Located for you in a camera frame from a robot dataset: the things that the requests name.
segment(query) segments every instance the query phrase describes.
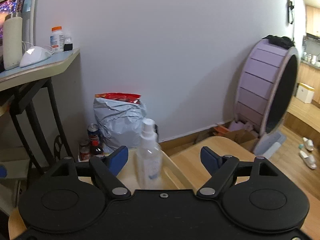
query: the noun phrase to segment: exercise wheel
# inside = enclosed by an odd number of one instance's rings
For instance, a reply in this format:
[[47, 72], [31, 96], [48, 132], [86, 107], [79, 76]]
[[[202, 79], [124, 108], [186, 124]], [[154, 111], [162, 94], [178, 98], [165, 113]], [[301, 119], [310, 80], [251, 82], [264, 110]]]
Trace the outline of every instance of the exercise wheel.
[[268, 39], [261, 40], [242, 70], [231, 130], [242, 129], [244, 124], [251, 125], [260, 138], [257, 147], [267, 141], [271, 146], [274, 139], [270, 141], [270, 137], [287, 111], [297, 72], [298, 51], [295, 47], [287, 50], [270, 44]]

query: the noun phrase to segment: pill bottle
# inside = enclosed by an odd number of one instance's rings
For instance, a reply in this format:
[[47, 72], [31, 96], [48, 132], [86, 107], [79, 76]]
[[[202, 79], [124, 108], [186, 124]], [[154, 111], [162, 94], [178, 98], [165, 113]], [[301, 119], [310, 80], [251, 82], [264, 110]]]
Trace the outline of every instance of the pill bottle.
[[53, 27], [50, 36], [50, 46], [54, 48], [54, 52], [63, 51], [64, 35], [61, 26]]

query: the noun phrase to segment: gray plastic bag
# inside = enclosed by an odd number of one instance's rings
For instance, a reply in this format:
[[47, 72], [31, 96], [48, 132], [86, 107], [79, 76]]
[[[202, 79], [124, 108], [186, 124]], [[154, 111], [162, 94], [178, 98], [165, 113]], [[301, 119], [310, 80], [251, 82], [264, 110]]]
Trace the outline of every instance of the gray plastic bag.
[[111, 153], [121, 145], [139, 146], [142, 119], [147, 115], [144, 104], [95, 98], [93, 111], [106, 144], [104, 152]]

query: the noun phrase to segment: white box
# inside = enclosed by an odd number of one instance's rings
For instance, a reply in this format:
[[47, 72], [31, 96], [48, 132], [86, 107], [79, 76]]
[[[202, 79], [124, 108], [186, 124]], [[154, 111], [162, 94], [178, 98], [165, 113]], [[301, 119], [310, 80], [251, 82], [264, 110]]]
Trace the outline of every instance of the white box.
[[4, 166], [7, 175], [4, 179], [27, 179], [29, 156], [24, 147], [0, 150], [0, 165]]
[[299, 83], [296, 98], [300, 99], [306, 104], [310, 104], [313, 99], [314, 93], [315, 89], [313, 87], [310, 87], [304, 83]]

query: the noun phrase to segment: computer monitor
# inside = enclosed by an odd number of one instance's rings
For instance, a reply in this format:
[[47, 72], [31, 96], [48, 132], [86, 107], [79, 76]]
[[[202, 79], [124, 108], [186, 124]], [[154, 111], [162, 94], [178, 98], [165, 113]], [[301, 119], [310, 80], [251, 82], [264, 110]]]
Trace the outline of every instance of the computer monitor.
[[3, 24], [9, 13], [22, 12], [24, 0], [4, 0], [0, 2], [0, 45], [2, 45]]

